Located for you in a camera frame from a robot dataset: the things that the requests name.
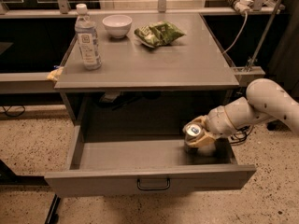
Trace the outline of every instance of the gray tabletop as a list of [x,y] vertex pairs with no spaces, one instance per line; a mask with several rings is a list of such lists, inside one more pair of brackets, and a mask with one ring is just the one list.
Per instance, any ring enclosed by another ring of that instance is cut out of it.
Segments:
[[[101,68],[93,71],[84,68],[76,42],[56,89],[162,91],[222,90],[238,86],[198,13],[129,14],[133,23],[123,39],[109,37],[102,24],[107,15],[92,16],[97,23]],[[157,21],[170,21],[186,35],[170,46],[157,49],[142,45],[134,30]]]

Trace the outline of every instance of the speckled floor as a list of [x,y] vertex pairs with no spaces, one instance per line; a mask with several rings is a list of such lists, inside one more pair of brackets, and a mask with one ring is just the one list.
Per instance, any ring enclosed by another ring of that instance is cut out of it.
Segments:
[[[18,119],[1,114],[0,159],[18,175],[63,170],[71,135],[62,105],[29,106]],[[299,223],[298,138],[258,125],[233,149],[239,164],[257,168],[242,190],[67,198],[58,223]],[[0,223],[44,223],[53,196],[45,187],[0,187]]]

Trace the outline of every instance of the bottle label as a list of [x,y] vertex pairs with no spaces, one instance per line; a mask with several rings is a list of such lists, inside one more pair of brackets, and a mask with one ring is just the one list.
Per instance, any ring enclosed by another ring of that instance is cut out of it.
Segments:
[[83,62],[86,65],[97,64],[95,57],[95,50],[93,44],[93,35],[92,34],[78,34],[78,43],[81,48]]

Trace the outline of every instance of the green chip bag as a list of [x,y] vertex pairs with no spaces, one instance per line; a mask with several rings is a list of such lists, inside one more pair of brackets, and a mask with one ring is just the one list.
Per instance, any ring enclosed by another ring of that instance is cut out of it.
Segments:
[[165,46],[185,35],[177,26],[169,21],[159,21],[137,28],[134,33],[142,43],[151,48]]

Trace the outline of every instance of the water bottle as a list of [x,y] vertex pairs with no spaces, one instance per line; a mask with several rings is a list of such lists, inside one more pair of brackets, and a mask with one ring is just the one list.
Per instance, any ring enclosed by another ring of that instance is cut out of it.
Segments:
[[90,20],[85,4],[77,4],[76,9],[78,18],[75,31],[84,66],[88,70],[95,70],[101,66],[95,22]]

